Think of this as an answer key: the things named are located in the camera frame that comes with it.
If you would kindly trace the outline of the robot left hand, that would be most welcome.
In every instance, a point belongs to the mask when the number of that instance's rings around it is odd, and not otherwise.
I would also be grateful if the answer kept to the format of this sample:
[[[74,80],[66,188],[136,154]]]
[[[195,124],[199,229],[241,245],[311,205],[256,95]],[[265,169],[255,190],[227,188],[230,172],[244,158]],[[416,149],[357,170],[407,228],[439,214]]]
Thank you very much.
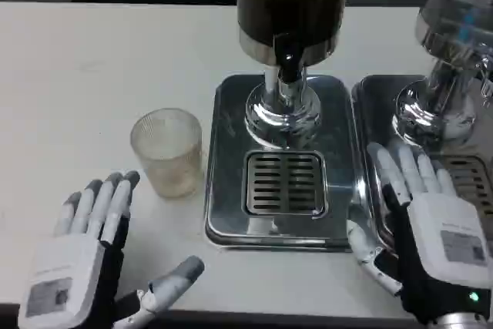
[[[92,180],[63,203],[37,247],[18,309],[20,328],[144,328],[170,309],[205,270],[197,256],[117,298],[135,170]]]

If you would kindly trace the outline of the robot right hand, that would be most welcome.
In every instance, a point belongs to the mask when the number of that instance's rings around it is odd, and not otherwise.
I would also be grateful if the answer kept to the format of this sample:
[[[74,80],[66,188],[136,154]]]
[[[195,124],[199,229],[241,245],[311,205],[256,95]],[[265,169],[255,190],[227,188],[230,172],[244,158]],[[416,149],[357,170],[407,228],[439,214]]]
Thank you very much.
[[[359,265],[427,328],[486,328],[492,258],[476,207],[450,173],[401,144],[392,154],[367,144],[389,211],[394,247],[371,236],[361,211],[350,212],[347,239]]]

